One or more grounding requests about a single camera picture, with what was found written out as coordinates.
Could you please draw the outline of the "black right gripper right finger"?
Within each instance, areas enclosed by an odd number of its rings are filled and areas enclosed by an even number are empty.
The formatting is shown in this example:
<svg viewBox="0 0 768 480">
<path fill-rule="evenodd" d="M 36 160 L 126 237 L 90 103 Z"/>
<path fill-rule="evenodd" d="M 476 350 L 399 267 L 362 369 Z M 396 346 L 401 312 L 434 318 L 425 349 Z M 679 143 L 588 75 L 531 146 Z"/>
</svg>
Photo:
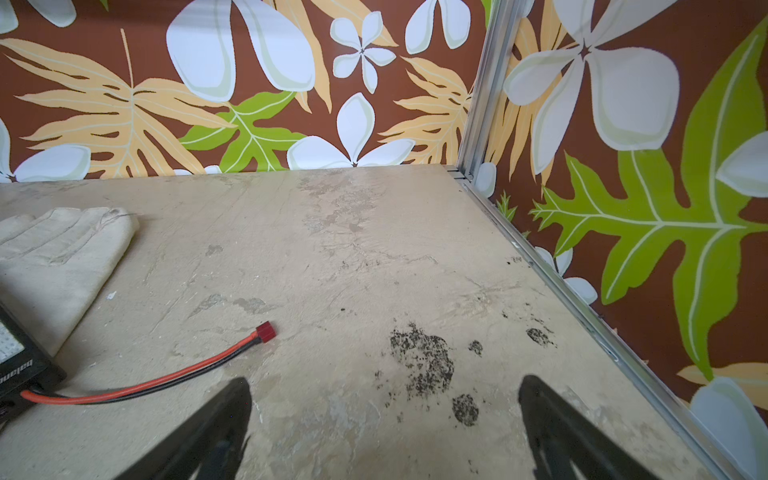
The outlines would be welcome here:
<svg viewBox="0 0 768 480">
<path fill-rule="evenodd" d="M 518 402 L 535 463 L 535 478 L 656 477 L 539 377 L 523 377 Z"/>
</svg>

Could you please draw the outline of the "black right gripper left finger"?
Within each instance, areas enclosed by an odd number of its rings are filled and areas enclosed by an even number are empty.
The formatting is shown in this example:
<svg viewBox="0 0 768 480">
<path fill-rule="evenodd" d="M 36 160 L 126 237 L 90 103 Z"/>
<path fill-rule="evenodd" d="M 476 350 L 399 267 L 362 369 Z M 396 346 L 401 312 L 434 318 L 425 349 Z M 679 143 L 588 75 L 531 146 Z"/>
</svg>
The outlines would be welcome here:
<svg viewBox="0 0 768 480">
<path fill-rule="evenodd" d="M 241 465 L 252 410 L 247 380 L 231 380 L 120 479 L 233 479 Z"/>
</svg>

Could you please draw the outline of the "black charging board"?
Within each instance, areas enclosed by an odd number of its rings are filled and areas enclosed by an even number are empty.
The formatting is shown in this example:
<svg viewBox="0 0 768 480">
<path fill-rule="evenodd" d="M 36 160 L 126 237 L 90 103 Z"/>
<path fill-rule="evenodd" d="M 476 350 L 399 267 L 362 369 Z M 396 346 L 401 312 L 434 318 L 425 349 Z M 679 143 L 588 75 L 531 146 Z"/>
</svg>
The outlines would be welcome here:
<svg viewBox="0 0 768 480">
<path fill-rule="evenodd" d="M 52 391 L 66 378 L 65 371 L 26 331 L 4 306 L 1 306 L 1 425 L 34 405 L 21 396 L 35 387 Z"/>
</svg>

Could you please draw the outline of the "beige work glove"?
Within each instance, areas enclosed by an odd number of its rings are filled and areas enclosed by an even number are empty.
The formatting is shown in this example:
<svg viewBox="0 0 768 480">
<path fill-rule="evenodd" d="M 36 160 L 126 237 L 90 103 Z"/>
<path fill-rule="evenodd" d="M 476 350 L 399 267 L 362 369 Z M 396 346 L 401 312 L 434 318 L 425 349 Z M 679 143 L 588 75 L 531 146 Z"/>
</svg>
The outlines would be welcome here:
<svg viewBox="0 0 768 480">
<path fill-rule="evenodd" d="M 1 304 L 54 356 L 138 230 L 121 208 L 55 208 L 1 221 Z"/>
</svg>

